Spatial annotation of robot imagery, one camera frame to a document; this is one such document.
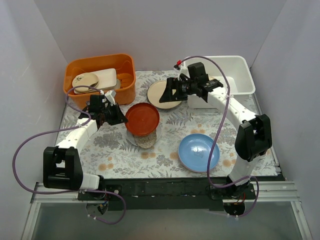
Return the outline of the brown speckled saucer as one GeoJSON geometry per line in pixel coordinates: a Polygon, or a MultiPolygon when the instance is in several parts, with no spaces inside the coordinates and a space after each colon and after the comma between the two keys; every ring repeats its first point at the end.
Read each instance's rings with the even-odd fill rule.
{"type": "Polygon", "coordinates": [[[156,132],[156,130],[154,130],[153,132],[151,132],[148,135],[144,135],[144,136],[134,135],[133,139],[138,147],[141,147],[143,149],[149,149],[157,141],[157,132],[156,132]]]}

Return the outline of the cream blue tree plate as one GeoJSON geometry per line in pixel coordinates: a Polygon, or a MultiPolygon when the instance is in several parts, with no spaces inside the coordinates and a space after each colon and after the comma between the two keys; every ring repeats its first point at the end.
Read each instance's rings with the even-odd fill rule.
{"type": "Polygon", "coordinates": [[[210,83],[219,83],[220,81],[213,76],[209,76],[208,80],[210,83]]]}

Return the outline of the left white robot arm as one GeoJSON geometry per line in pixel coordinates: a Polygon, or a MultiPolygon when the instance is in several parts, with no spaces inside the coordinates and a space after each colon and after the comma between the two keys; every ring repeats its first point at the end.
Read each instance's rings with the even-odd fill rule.
{"type": "Polygon", "coordinates": [[[80,112],[75,128],[55,147],[44,150],[44,186],[49,189],[89,190],[95,200],[103,199],[107,191],[100,183],[102,178],[83,172],[80,153],[104,123],[114,126],[127,122],[115,101],[115,91],[108,91],[104,95],[91,95],[88,105],[80,112]]]}

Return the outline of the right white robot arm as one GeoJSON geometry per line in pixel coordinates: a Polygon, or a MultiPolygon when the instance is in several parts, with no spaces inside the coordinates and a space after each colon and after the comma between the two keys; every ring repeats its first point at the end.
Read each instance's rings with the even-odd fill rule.
{"type": "Polygon", "coordinates": [[[232,199],[237,199],[250,184],[251,175],[257,162],[272,146],[271,121],[266,114],[257,114],[246,109],[230,94],[230,87],[224,87],[217,79],[209,79],[205,66],[201,62],[187,67],[188,75],[180,73],[178,77],[169,77],[160,103],[187,100],[196,95],[209,105],[223,112],[222,119],[228,119],[237,135],[234,147],[237,158],[225,185],[213,187],[232,199]]]}

